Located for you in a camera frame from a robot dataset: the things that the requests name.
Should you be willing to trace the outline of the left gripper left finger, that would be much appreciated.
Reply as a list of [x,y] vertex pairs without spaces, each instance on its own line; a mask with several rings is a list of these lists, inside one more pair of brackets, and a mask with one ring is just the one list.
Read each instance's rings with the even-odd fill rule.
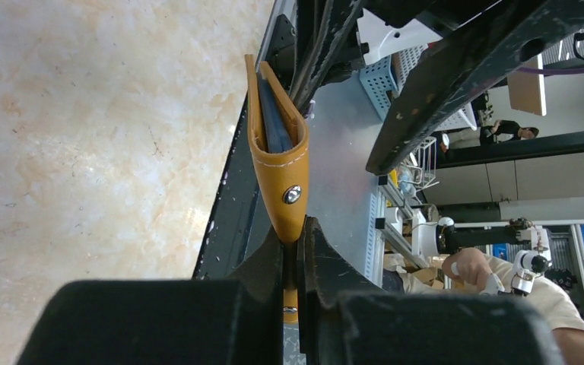
[[280,364],[283,250],[270,230],[220,279],[73,281],[46,304],[20,364]]

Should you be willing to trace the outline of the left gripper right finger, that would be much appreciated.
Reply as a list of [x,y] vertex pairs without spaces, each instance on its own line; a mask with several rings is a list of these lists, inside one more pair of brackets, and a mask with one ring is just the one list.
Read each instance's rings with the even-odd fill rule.
[[298,240],[300,350],[309,364],[562,364],[543,318],[508,296],[403,294],[366,279],[307,217]]

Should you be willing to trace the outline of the orange leather card holder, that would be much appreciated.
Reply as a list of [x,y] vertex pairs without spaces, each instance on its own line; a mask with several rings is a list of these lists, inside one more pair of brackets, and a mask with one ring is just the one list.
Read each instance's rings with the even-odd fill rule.
[[284,253],[283,321],[299,319],[297,241],[309,196],[309,129],[266,61],[244,57],[248,84],[247,140],[259,189]]

